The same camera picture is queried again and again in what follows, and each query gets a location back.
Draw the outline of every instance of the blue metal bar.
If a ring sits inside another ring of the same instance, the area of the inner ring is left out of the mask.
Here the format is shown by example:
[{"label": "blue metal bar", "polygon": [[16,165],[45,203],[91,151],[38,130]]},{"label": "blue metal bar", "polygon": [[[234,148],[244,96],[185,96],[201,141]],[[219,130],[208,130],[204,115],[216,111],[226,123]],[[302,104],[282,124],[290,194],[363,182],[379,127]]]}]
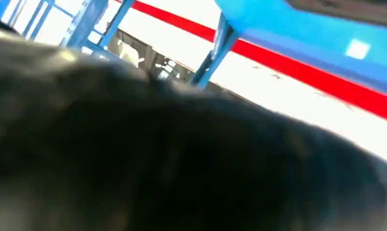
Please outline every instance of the blue metal bar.
[{"label": "blue metal bar", "polygon": [[113,20],[111,21],[110,25],[108,26],[108,29],[104,33],[104,37],[102,37],[98,43],[100,47],[105,47],[108,45],[108,43],[113,38],[114,34],[118,30],[118,26],[120,25],[121,21],[123,20],[124,16],[128,12],[128,10],[131,8],[135,0],[124,0],[121,4],[120,8],[118,9],[116,15],[114,16]]},{"label": "blue metal bar", "polygon": [[88,47],[89,49],[93,50],[93,51],[96,51],[98,52],[99,54],[105,56],[106,58],[108,58],[109,60],[115,60],[115,61],[121,61],[121,62],[124,62],[122,59],[120,59],[119,57],[113,55],[112,53],[104,50],[103,48],[101,48],[100,46],[90,42],[90,41],[87,41],[86,44],[85,44],[85,47]]},{"label": "blue metal bar", "polygon": [[96,29],[93,29],[93,32],[96,33],[96,34],[98,34],[98,35],[100,35],[101,37],[104,37],[104,36],[105,36],[102,32],[100,32],[100,31],[98,31],[98,30],[96,30]]},{"label": "blue metal bar", "polygon": [[45,11],[42,13],[42,16],[39,19],[39,22],[36,24],[35,28],[32,31],[32,34],[30,35],[29,39],[35,39],[38,35],[40,29],[42,28],[43,24],[45,23],[46,17],[52,10],[52,6],[54,4],[54,0],[49,0],[47,2],[48,6],[46,7]]},{"label": "blue metal bar", "polygon": [[223,14],[220,15],[218,29],[215,35],[214,48],[206,56],[190,83],[204,89],[223,58],[239,39],[239,34],[233,30]]},{"label": "blue metal bar", "polygon": [[61,45],[81,48],[88,41],[94,25],[99,22],[108,6],[108,0],[85,0],[82,8],[73,19]]},{"label": "blue metal bar", "polygon": [[11,17],[10,17],[9,20],[8,20],[8,25],[11,25],[11,24],[12,24],[13,19],[16,17],[16,14],[18,13],[19,8],[21,8],[22,1],[23,1],[23,0],[19,0],[19,1],[18,1],[18,4],[16,5],[15,9],[14,9],[13,12],[12,12]]},{"label": "blue metal bar", "polygon": [[33,11],[33,15],[32,17],[30,18],[28,24],[26,25],[25,27],[25,30],[22,32],[22,36],[24,38],[26,38],[26,36],[28,35],[29,33],[29,30],[31,29],[36,17],[38,16],[40,10],[42,9],[42,6],[43,6],[43,3],[45,2],[45,0],[40,0],[38,6],[36,7],[35,11]]},{"label": "blue metal bar", "polygon": [[11,3],[11,0],[0,0],[0,21],[2,20],[3,15],[5,14],[6,9]]},{"label": "blue metal bar", "polygon": [[62,7],[60,7],[59,5],[55,4],[54,3],[54,0],[53,0],[53,7],[55,7],[56,9],[60,10],[61,12],[63,12],[64,14],[70,16],[71,18],[75,17],[74,15],[72,15],[71,13],[69,13],[69,11],[63,9]]}]

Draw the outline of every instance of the white square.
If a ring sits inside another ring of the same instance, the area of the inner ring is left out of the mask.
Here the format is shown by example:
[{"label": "white square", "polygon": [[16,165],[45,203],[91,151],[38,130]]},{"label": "white square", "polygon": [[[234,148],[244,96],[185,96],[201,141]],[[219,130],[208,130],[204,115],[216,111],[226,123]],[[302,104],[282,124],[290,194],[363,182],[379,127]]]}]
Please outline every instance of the white square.
[{"label": "white square", "polygon": [[349,44],[345,55],[356,59],[364,59],[370,48],[371,45],[354,38]]}]

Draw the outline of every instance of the red stripe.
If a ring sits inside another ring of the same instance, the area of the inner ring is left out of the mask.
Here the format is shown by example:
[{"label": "red stripe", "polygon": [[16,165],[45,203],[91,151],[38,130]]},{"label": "red stripe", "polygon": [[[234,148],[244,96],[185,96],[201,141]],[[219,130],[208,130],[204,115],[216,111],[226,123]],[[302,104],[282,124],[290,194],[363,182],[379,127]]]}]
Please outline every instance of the red stripe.
[{"label": "red stripe", "polygon": [[[213,41],[215,30],[209,27],[139,1],[135,1],[132,7],[207,41]],[[264,66],[387,119],[387,95],[351,83],[333,74],[242,40],[239,40],[232,50]]]}]

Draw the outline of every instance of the dark blurry object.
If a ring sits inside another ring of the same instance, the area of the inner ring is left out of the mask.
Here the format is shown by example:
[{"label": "dark blurry object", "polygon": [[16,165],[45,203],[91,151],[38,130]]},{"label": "dark blurry object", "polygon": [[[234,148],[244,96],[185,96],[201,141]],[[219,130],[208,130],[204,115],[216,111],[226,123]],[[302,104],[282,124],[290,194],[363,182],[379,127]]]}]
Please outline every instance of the dark blurry object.
[{"label": "dark blurry object", "polygon": [[287,0],[295,8],[387,26],[387,0]]},{"label": "dark blurry object", "polygon": [[19,35],[19,33],[13,29],[12,27],[8,26],[6,23],[0,21],[0,30],[3,30],[3,31],[6,31],[6,32],[10,32],[10,33],[14,33],[14,34],[17,34]]},{"label": "dark blurry object", "polygon": [[0,35],[0,231],[383,231],[378,166],[264,108]]}]

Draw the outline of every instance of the blue surface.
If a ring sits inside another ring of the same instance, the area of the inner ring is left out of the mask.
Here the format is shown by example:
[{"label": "blue surface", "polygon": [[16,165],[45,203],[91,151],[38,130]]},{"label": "blue surface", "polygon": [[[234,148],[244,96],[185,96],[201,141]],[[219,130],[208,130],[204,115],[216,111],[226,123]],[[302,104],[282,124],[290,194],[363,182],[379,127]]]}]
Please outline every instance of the blue surface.
[{"label": "blue surface", "polygon": [[[387,93],[387,28],[296,10],[284,0],[216,0],[245,40]],[[346,56],[352,41],[370,46]]]}]

